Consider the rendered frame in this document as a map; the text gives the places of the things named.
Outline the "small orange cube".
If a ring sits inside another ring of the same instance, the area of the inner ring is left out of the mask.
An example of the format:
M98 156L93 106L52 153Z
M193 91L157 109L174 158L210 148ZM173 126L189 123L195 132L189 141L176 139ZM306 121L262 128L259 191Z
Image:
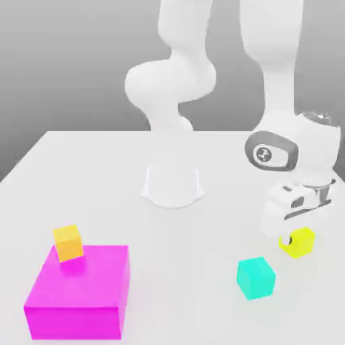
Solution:
M82 239L76 225L54 229L53 237L60 263L84 255Z

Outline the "small cyan cube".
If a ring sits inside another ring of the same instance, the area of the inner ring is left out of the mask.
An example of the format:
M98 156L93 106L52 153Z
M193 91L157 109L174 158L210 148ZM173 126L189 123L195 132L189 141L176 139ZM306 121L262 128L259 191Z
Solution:
M256 257L238 263L237 284L247 300L271 296L276 282L276 273L264 259Z

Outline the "small yellow cube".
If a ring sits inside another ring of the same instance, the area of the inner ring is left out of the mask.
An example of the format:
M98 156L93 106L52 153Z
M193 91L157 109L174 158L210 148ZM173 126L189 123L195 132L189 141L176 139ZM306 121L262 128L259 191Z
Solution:
M289 243L283 242L283 237L279 238L279 247L290 257L297 259L313 250L315 233L308 227L303 227L292 231L289 234Z

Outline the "large magenta box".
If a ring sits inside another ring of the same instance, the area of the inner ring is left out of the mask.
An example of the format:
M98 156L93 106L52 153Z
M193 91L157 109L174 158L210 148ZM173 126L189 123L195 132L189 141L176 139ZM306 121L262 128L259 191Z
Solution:
M24 304L34 340L120 340L131 277L127 245L86 245L59 262L51 248Z

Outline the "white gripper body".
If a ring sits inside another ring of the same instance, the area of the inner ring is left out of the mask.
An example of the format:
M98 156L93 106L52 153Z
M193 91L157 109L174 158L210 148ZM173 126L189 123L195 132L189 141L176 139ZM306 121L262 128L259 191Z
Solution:
M333 201L327 200L316 208L287 210L268 201L261 211L261 230L273 239L287 237L297 229L311 227L321 222L328 216L333 204Z

